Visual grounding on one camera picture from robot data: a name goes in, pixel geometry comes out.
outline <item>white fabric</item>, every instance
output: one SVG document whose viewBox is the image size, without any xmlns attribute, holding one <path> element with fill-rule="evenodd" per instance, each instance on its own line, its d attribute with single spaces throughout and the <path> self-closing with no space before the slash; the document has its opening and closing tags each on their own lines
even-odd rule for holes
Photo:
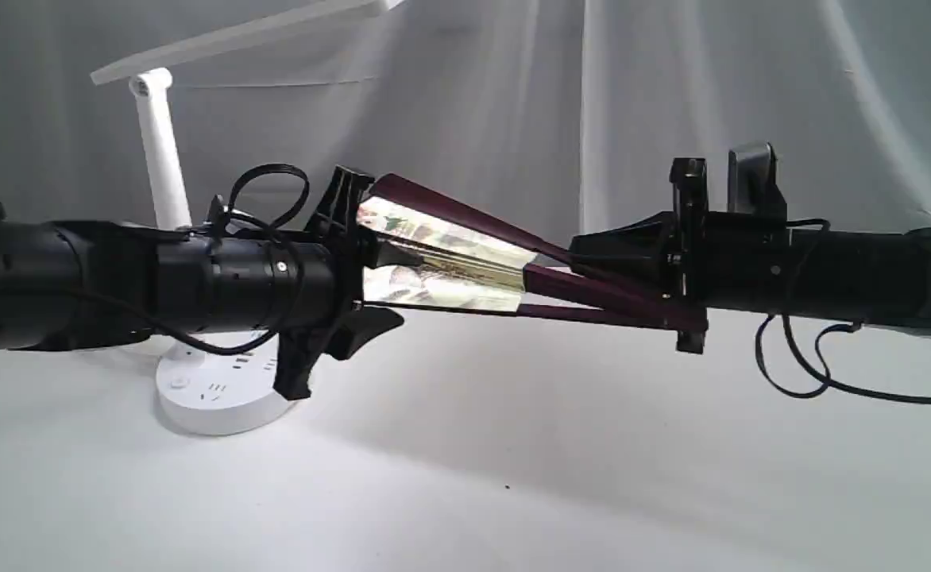
<svg viewBox="0 0 931 572">
<path fill-rule="evenodd" d="M 0 199 L 150 222 L 126 86 L 87 73 L 305 0 L 0 0 Z M 566 242 L 669 206 L 676 155 L 766 138 L 793 216 L 931 224 L 931 1 L 410 0 L 366 28 L 180 66 L 191 209 L 267 160 L 396 171 Z M 288 181 L 255 186 L 265 216 Z"/>
</svg>

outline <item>robotic arm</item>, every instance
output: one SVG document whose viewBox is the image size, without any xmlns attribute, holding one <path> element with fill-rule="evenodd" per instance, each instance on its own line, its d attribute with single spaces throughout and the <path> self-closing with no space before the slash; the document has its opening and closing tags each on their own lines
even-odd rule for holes
<svg viewBox="0 0 931 572">
<path fill-rule="evenodd" d="M 164 333 L 212 354 L 235 355 L 278 334 L 274 388 L 290 400 L 309 397 L 309 373 L 321 355 L 349 359 L 367 341 L 403 323 L 390 307 L 365 304 L 364 269 L 411 267 L 421 258 L 357 224 L 361 202 L 379 192 L 384 179 L 346 168 L 335 170 L 302 231 L 281 226 L 305 203 L 306 188 L 297 206 L 270 224 L 236 211 L 241 186 L 259 174 L 288 169 L 305 179 L 292 167 L 265 167 L 241 178 L 228 203 L 216 199 L 207 224 L 194 228 L 166 231 L 102 221 L 18 224 L 5 220 L 0 205 L 0 349 L 69 351 Z M 709 210 L 705 160 L 677 159 L 671 170 L 672 211 L 577 236 L 567 251 L 549 245 L 556 249 L 553 257 L 574 271 L 567 280 L 553 279 L 551 295 L 562 292 L 558 297 L 609 310 L 594 312 L 600 318 L 593 321 L 676 330 L 679 350 L 694 354 L 705 348 L 707 307 L 757 311 L 770 319 L 784 315 L 796 356 L 790 315 L 858 325 L 847 330 L 863 324 L 931 336 L 931 228 L 869 234 L 832 232 L 818 218 L 788 222 L 771 146 L 734 149 L 729 169 L 727 211 Z M 441 199 L 452 206 L 445 213 L 465 227 L 512 228 Z M 500 238 L 538 241 L 521 231 Z M 530 267 L 527 285 L 537 279 L 545 285 L 547 272 Z M 564 296 L 563 285 L 579 282 L 586 289 L 583 296 Z M 630 303 L 626 308 L 625 291 L 637 291 L 641 297 L 634 300 L 648 300 L 646 307 Z M 546 309 L 531 315 L 577 316 Z M 228 330 L 265 334 L 236 348 L 194 337 Z M 809 373 L 821 382 L 814 395 L 834 387 L 908 401 L 844 386 L 828 370 Z"/>
</svg>

